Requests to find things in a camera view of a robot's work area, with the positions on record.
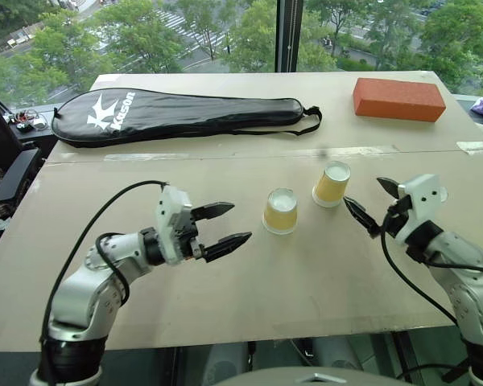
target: wire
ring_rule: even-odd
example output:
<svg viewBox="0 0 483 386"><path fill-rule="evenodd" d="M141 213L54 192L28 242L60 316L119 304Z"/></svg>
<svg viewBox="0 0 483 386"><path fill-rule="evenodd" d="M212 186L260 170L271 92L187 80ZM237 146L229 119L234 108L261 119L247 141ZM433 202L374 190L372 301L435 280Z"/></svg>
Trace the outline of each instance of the wire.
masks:
<svg viewBox="0 0 483 386"><path fill-rule="evenodd" d="M107 254L104 252L104 249L102 249L102 246L100 245L101 241L106 237L117 236L122 234L123 233L112 233L112 232L103 233L95 240L95 247L97 248L97 252L102 258L102 260L113 271L113 273L118 277L118 280L123 285L123 290L125 291L125 295L122 298L122 306L123 306L124 304L127 303L127 300L129 300L129 296L130 296L129 282L127 281L126 277L123 276L123 273L120 271L120 269L116 268L116 265L114 265L113 262L108 258Z"/></svg>
<svg viewBox="0 0 483 386"><path fill-rule="evenodd" d="M425 368L448 368L449 370L455 370L455 369L461 369L461 370L467 370L467 368L463 368L460 366L453 366L451 364L443 364L443 363L426 363L426 364L421 364L420 366L415 366L414 368L408 368L406 371L402 372L398 376L395 377L396 380L400 380L407 376L408 374L412 372L417 372L419 370L423 370Z"/></svg>
<svg viewBox="0 0 483 386"><path fill-rule="evenodd" d="M388 229L388 225L390 224L390 213L387 212L385 215L385 218L383 220L383 224L381 227L381 246L383 249L383 253L385 254L386 261L388 261L388 264L392 269L398 274L401 279L408 284L417 294L422 296L424 299L426 299L428 302L430 302L434 307L436 307L442 314L447 316L449 319L451 319L451 322L454 324L458 324L456 321L456 318L452 316L449 311L447 311L445 308L443 308L438 302L436 302L433 298L429 297L426 293L424 293L419 287L417 287L415 284L413 284L410 279L408 279L403 272L398 268L397 265L395 265L394 261L392 260L392 257L390 256L388 252L388 247L386 246L386 230Z"/></svg>
<svg viewBox="0 0 483 386"><path fill-rule="evenodd" d="M63 281L63 277L66 274L66 271L68 271L68 267L72 263L72 260L74 256L76 255L77 249L82 244L82 241L86 237L86 235L89 232L89 229L97 222L98 218L104 213L104 211L114 202L116 201L120 196L124 195L128 191L131 191L132 189L135 189L136 187L140 187L143 185L160 185L161 190L167 185L167 183L163 183L161 181L157 180L148 180L148 181L141 181L139 183L133 183L132 185L129 185L128 187L124 187L121 189L116 195L111 197L102 207L98 210L97 213L91 218L91 220L88 222L88 224L85 226L84 230L80 234L79 238L77 239L75 245L73 246L72 251L68 255L68 258L63 264L63 267L61 268L59 275L57 276L56 281L54 282L54 286L52 287L52 291L50 292L50 296L48 297L47 300L47 305L45 307L45 312L43 315L43 324L41 327L41 336L39 338L39 342L41 343L41 359L44 364L44 368L47 371L47 381L50 386L55 386L56 381L55 377L53 374L53 366L52 362L47 354L47 350L44 349L47 337L48 337L48 321L50 319L50 313L52 312L52 301L54 300L54 296L56 295L57 290L59 289L60 283Z"/></svg>
<svg viewBox="0 0 483 386"><path fill-rule="evenodd" d="M289 339L291 345L293 348L295 348L295 351L297 351L297 354L299 354L300 358L308 365L308 366L313 366L313 364L309 361L308 358L306 358L306 355L297 347L293 339Z"/></svg>
<svg viewBox="0 0 483 386"><path fill-rule="evenodd" d="M483 272L483 267L477 267L475 265L466 265L466 264L444 264L444 263L435 263L434 261L425 261L425 265L429 265L431 267L436 268L456 268L456 269L471 269L473 271Z"/></svg>

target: yellow paper cup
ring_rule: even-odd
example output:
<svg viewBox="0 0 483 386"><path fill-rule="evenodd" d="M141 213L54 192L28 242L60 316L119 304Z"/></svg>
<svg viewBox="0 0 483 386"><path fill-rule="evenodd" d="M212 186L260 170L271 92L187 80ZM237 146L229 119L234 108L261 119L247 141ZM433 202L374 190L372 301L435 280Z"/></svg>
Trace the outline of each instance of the yellow paper cup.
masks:
<svg viewBox="0 0 483 386"><path fill-rule="evenodd" d="M268 196L263 225L276 235L292 233L297 225L297 197L290 189L280 187Z"/></svg>
<svg viewBox="0 0 483 386"><path fill-rule="evenodd" d="M319 182L313 187L313 201L321 207L335 207L344 196L345 187L351 176L349 165L331 161L324 168Z"/></svg>

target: black chair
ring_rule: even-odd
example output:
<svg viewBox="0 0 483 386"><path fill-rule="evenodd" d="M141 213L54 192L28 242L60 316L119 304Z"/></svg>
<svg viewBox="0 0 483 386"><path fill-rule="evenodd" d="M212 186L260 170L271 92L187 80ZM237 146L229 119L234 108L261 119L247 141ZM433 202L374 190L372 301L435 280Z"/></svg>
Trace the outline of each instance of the black chair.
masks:
<svg viewBox="0 0 483 386"><path fill-rule="evenodd" d="M32 180L40 167L41 150L33 143L22 144L16 138L4 119L10 114L11 111L0 101L0 169L4 172L0 182L0 203L17 207L27 180Z"/></svg>

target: orange brick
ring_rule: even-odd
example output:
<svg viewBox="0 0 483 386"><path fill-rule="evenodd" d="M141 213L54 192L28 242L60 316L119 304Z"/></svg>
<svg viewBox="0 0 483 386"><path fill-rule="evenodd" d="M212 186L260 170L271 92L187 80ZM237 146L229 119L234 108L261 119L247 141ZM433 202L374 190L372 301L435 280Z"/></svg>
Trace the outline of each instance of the orange brick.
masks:
<svg viewBox="0 0 483 386"><path fill-rule="evenodd" d="M358 78L354 112L367 117L436 121L445 110L435 84Z"/></svg>

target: crosswalk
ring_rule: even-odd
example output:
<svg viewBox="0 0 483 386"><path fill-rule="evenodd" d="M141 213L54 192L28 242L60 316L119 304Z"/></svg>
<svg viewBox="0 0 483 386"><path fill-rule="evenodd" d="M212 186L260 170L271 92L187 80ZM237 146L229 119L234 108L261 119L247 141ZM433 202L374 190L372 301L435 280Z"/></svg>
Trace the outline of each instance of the crosswalk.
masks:
<svg viewBox="0 0 483 386"><path fill-rule="evenodd" d="M173 14L171 12L166 12L164 10L157 10L156 13L158 16L164 21L164 25L168 28L171 28L179 35L184 36L187 39L192 40L195 44L189 49L189 51L195 51L197 48L200 47L202 44L206 44L207 42L204 41L204 36L194 34L192 31L184 29L184 18L177 14ZM210 35L211 43L214 47L222 44L223 39L225 37L225 33L221 32L220 34L212 33Z"/></svg>

